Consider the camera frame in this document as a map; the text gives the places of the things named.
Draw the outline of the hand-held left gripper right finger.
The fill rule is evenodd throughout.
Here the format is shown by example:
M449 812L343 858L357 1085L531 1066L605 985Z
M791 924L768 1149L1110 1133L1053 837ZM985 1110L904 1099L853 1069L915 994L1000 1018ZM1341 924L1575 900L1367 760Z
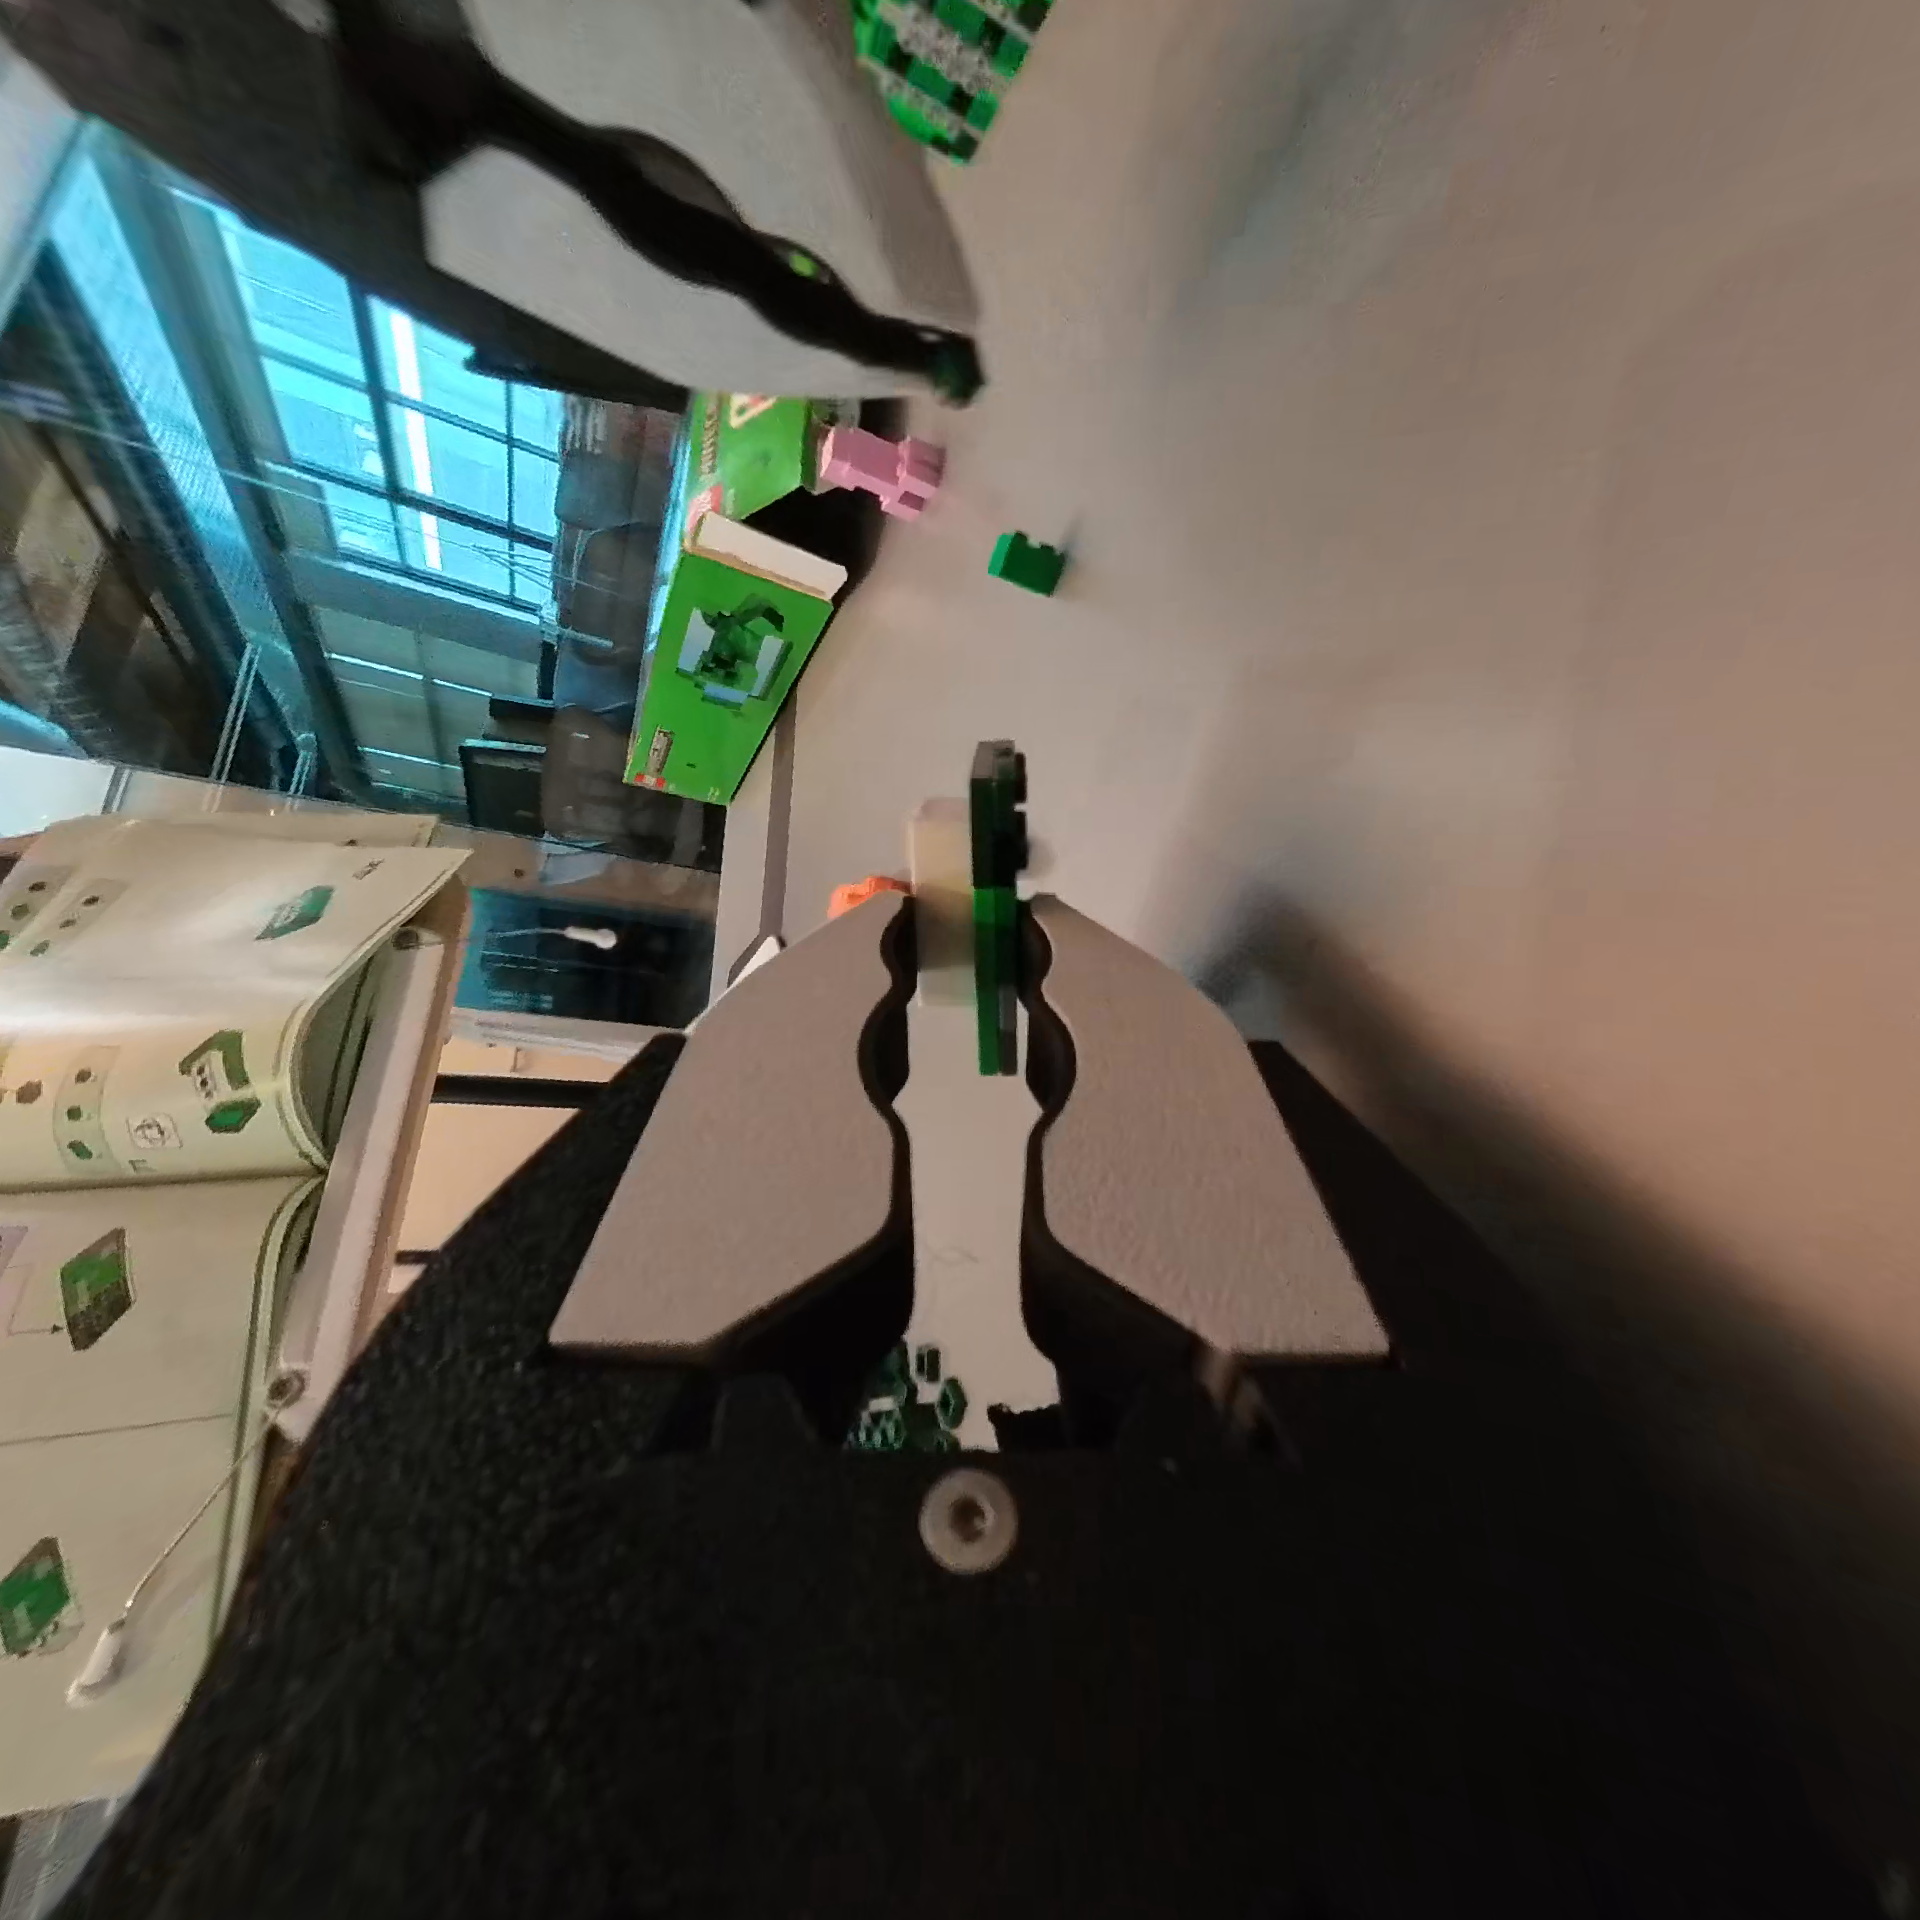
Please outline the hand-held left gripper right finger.
M1251 1045L1192 982L1067 906L1021 918L1020 1299L1067 1444L1159 1405L1228 1434L1268 1369L1376 1369L1389 1332Z

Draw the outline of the green and white lego assembly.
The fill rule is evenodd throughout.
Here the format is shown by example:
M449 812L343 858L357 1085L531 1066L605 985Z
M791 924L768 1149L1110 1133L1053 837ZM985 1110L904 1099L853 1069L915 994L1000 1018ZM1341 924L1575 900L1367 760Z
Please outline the green and white lego assembly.
M1012 738L985 738L974 748L966 792L921 802L908 827L917 998L971 1014L982 1076L1012 1076L1020 1066L1024 805L1020 748Z

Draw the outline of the pink lego pig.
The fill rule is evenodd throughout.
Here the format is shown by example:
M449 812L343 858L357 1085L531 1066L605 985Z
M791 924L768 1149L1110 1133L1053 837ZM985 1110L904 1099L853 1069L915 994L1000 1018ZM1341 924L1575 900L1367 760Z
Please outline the pink lego pig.
M943 449L917 440L886 440L854 424L835 424L819 436L819 492L854 492L900 522L917 522L943 484Z

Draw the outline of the green pixel-pattern creeper model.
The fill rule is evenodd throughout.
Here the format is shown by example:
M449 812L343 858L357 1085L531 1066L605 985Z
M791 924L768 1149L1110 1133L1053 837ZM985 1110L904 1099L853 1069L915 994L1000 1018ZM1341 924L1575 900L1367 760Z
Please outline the green pixel-pattern creeper model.
M1051 3L846 3L854 61L902 133L968 164Z

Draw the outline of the green lego set box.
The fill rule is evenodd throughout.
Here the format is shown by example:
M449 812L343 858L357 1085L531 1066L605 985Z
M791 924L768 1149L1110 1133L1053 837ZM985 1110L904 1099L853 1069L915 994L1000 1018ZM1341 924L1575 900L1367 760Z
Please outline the green lego set box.
M889 400L693 393L662 505L629 784L719 806L736 798L878 554L880 505L821 484L822 440L900 418Z

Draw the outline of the open instruction booklet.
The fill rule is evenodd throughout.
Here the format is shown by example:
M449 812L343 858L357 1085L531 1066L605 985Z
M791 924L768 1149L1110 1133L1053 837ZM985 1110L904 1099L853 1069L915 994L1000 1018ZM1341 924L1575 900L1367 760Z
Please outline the open instruction booklet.
M233 1465L261 1293L303 1258L425 830L127 817L4 877L3 1810L111 1801L172 1736L248 1552L225 1497L100 1708L65 1682Z

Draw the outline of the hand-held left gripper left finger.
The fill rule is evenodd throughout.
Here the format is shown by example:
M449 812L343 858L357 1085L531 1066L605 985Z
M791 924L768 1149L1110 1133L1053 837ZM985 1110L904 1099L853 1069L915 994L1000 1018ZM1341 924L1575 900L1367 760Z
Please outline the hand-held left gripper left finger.
M687 1032L548 1331L719 1400L768 1377L829 1448L915 1306L904 1008L917 907L876 893Z

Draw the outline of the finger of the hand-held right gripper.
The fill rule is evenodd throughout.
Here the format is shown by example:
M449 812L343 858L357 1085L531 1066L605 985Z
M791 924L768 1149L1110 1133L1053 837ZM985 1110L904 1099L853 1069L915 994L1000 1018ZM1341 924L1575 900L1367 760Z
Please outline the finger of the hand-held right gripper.
M560 161L499 148L572 188L644 260L734 294L801 345L851 349L876 368L927 368L943 334L975 344L975 284L933 182L924 146L883 107L853 52L844 4L463 4L478 52L561 133L611 138L608 158L637 186L705 190L729 237L760 242L788 284L854 305L883 340L801 339L748 294L699 284L715 268L656 264L605 210L608 186L564 178Z
M644 260L572 188L499 148L461 158L423 190L423 252L515 315L686 392L937 397L925 370L798 344L742 300Z

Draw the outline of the pile of dark green lego pieces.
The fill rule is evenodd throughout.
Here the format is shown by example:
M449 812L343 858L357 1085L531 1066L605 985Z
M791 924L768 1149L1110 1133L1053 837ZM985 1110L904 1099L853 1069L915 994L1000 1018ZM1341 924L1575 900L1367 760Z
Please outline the pile of dark green lego pieces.
M856 1453L933 1453L963 1450L968 1394L945 1372L943 1349L896 1345L862 1390L846 1448Z

